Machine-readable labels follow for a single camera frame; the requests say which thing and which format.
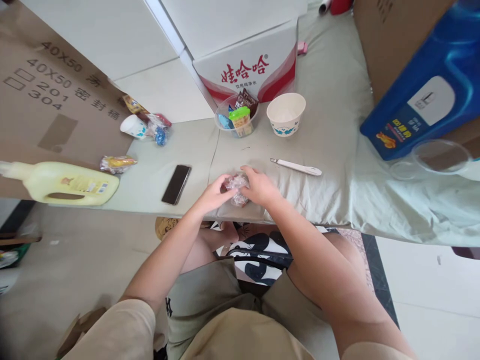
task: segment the fingers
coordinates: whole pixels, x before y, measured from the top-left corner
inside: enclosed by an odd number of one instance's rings
[[[230,189],[227,192],[224,192],[223,194],[220,194],[223,202],[226,202],[227,200],[230,200],[231,198],[234,197],[236,193],[238,193],[239,190],[237,188],[235,189]]]
[[[242,169],[249,178],[255,176],[255,174],[261,174],[258,169],[251,168],[248,165],[240,166],[240,169]]]
[[[225,181],[225,179],[228,179],[229,177],[231,177],[232,175],[229,175],[229,174],[222,174],[220,175],[219,177],[216,178],[216,180],[214,182],[212,182],[211,184],[215,187],[215,188],[219,188],[220,185],[222,185],[222,183]]]
[[[244,186],[240,189],[240,193],[243,195],[243,196],[246,196],[247,198],[250,199],[250,194],[252,193],[252,190],[250,190],[248,187]]]

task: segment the lap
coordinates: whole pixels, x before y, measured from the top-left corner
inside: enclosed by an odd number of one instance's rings
[[[230,308],[260,311],[260,301],[240,290],[233,258],[181,274],[166,299],[168,358],[179,359],[195,335]]]
[[[234,260],[226,258],[181,274],[168,294],[169,359],[179,359],[195,335],[229,308],[271,317],[315,358],[338,358],[335,338],[322,310],[297,289],[286,271],[259,300],[242,293]]]

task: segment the phone screen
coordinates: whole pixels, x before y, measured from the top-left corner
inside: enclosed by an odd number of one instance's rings
[[[185,187],[187,178],[189,177],[190,170],[192,168],[186,165],[177,165],[175,172],[173,173],[168,186],[166,187],[165,194],[161,198],[161,201],[167,204],[177,205],[182,194],[182,190]]]

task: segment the bottle label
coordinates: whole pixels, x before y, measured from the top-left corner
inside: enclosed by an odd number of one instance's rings
[[[434,76],[403,105],[376,134],[376,147],[393,150],[417,140],[446,117],[455,104],[455,92],[441,76]]]
[[[62,187],[68,188],[66,193],[78,192],[78,193],[90,193],[101,195],[109,186],[108,181],[103,181],[87,176],[76,175],[76,176],[65,176],[60,178],[60,185]]]

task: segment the red logo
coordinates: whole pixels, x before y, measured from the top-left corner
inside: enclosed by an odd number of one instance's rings
[[[232,66],[228,63],[226,66],[228,71],[224,71],[221,74],[221,82],[222,83],[230,83],[234,84],[238,81],[238,78],[241,77],[242,79],[248,79],[250,77],[249,72],[258,73],[259,75],[265,73],[265,67],[269,66],[270,64],[266,63],[264,60],[264,56],[260,55],[258,58],[258,62],[251,67],[245,65],[244,61],[240,61],[240,67],[234,71]]]

